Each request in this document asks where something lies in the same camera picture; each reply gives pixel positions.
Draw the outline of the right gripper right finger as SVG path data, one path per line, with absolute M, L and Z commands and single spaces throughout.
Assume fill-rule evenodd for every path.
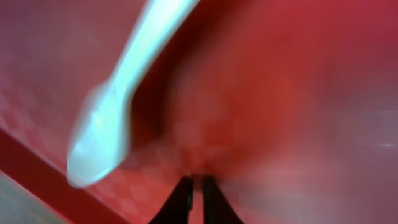
M 214 178 L 205 176 L 203 189 L 204 224 L 243 224 L 218 187 Z

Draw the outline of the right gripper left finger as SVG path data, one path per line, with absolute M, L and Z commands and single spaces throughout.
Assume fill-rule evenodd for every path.
M 149 224 L 188 224 L 193 207 L 193 179 L 183 176 Z

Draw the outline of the white plastic spoon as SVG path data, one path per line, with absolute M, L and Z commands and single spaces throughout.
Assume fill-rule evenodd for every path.
M 90 186 L 125 160 L 132 96 L 196 5 L 196 0 L 145 3 L 113 72 L 85 98 L 68 147 L 66 178 L 71 186 Z

